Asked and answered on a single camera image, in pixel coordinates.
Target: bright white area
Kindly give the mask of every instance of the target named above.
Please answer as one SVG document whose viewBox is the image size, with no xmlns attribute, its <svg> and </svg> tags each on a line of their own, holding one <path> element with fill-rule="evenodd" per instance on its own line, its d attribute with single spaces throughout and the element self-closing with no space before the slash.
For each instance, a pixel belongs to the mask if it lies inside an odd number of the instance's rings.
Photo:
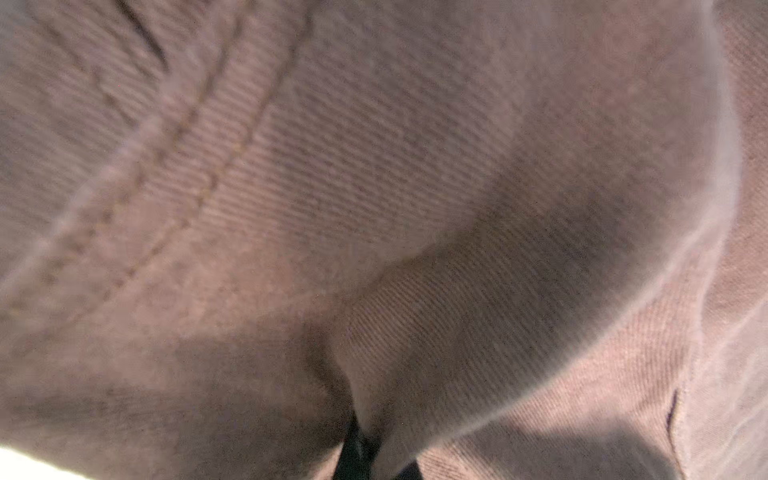
<svg viewBox="0 0 768 480">
<path fill-rule="evenodd" d="M 21 453 L 0 449 L 0 480 L 87 480 L 38 462 Z"/>
</svg>

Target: black object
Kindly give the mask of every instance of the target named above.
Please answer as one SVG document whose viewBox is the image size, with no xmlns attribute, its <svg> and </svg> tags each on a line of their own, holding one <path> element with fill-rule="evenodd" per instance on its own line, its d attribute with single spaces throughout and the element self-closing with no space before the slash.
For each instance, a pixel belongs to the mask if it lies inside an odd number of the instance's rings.
<svg viewBox="0 0 768 480">
<path fill-rule="evenodd" d="M 353 415 L 344 439 L 344 446 L 341 448 L 339 463 L 333 473 L 333 480 L 370 480 L 371 464 L 378 451 L 379 447 L 363 436 L 357 425 L 357 417 Z M 413 462 L 393 480 L 423 480 L 423 478 L 419 465 Z"/>
</svg>

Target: corduroy fabric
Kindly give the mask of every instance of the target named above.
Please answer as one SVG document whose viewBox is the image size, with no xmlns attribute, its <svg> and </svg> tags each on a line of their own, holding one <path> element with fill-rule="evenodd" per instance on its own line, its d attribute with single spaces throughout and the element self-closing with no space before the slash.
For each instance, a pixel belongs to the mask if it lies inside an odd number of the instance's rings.
<svg viewBox="0 0 768 480">
<path fill-rule="evenodd" d="M 330 478 L 354 411 L 375 480 L 768 474 L 765 2 L 9 9 L 3 445 Z"/>
</svg>

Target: textured cloth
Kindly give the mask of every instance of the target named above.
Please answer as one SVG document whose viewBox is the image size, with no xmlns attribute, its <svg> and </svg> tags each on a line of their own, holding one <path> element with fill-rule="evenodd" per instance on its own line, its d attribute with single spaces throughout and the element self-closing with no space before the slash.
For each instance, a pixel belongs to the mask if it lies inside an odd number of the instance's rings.
<svg viewBox="0 0 768 480">
<path fill-rule="evenodd" d="M 764 0 L 2 5 L 0 444 L 768 478 Z"/>
</svg>

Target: garment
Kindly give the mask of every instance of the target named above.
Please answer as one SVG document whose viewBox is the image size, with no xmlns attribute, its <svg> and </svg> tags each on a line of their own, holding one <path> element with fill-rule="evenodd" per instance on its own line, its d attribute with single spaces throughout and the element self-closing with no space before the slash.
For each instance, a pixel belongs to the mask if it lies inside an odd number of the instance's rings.
<svg viewBox="0 0 768 480">
<path fill-rule="evenodd" d="M 765 1 L 3 11 L 0 444 L 768 478 Z"/>
</svg>

